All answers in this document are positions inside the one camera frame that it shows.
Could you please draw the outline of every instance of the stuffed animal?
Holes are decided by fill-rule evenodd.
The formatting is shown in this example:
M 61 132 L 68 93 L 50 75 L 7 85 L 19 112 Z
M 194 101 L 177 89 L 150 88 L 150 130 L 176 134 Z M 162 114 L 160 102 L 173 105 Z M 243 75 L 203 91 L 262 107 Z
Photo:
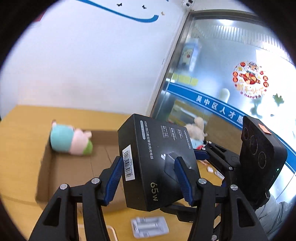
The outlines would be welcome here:
M 56 121 L 52 122 L 50 144 L 56 152 L 80 156 L 89 155 L 93 150 L 90 138 L 90 131 L 83 132 L 81 129 L 75 129 L 72 126 L 59 125 Z
M 201 117 L 196 117 L 194 119 L 194 124 L 186 124 L 188 134 L 191 139 L 200 141 L 203 143 L 207 134 L 204 133 L 205 124 Z

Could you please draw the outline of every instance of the silver screw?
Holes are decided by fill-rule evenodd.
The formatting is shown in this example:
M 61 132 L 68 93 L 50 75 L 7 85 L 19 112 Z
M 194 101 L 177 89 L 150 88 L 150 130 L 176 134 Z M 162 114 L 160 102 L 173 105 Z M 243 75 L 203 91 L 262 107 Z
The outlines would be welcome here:
M 66 183 L 64 183 L 60 186 L 60 189 L 65 190 L 67 187 L 68 187 L 68 185 Z
M 97 184 L 100 182 L 100 179 L 98 179 L 97 177 L 93 178 L 91 181 L 93 184 Z
M 198 179 L 198 182 L 199 182 L 200 184 L 206 184 L 206 183 L 207 183 L 207 180 L 204 179 L 204 178 L 200 178 L 200 179 Z
M 231 190 L 233 190 L 233 191 L 236 191 L 237 189 L 239 189 L 238 186 L 235 185 L 235 184 L 230 185 L 230 188 L 231 188 Z

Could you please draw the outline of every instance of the open cardboard box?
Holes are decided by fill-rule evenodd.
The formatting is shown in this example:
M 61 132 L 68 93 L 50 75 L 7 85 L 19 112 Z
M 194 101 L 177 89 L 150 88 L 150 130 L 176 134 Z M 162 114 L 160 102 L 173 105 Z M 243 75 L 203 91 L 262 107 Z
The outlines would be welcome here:
M 48 141 L 38 176 L 36 202 L 44 209 L 55 191 L 63 183 L 70 187 L 85 184 L 99 177 L 103 169 L 109 168 L 119 156 L 116 131 L 91 131 L 93 152 L 90 156 L 74 156 L 57 153 Z M 123 183 L 120 180 L 115 197 L 103 212 L 116 211 L 126 207 Z M 82 214 L 82 204 L 77 204 L 78 214 Z

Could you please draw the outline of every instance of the barcode sticker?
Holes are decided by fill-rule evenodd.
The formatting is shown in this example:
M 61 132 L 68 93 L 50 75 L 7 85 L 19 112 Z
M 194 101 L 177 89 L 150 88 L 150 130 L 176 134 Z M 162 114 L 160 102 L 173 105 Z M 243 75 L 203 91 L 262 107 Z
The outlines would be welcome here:
M 123 162 L 124 162 L 124 173 L 126 176 L 126 181 L 135 179 L 135 172 L 133 170 L 133 157 L 131 155 L 131 146 L 124 148 L 122 150 Z

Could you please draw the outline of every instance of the gray jacket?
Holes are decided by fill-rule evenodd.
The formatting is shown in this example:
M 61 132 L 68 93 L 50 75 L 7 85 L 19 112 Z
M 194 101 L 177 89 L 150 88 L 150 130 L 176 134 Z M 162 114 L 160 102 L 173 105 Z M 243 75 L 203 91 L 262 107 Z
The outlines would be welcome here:
M 268 202 L 255 211 L 265 233 L 269 240 L 277 233 L 288 216 L 293 203 L 280 202 L 276 203 L 274 196 L 270 196 Z

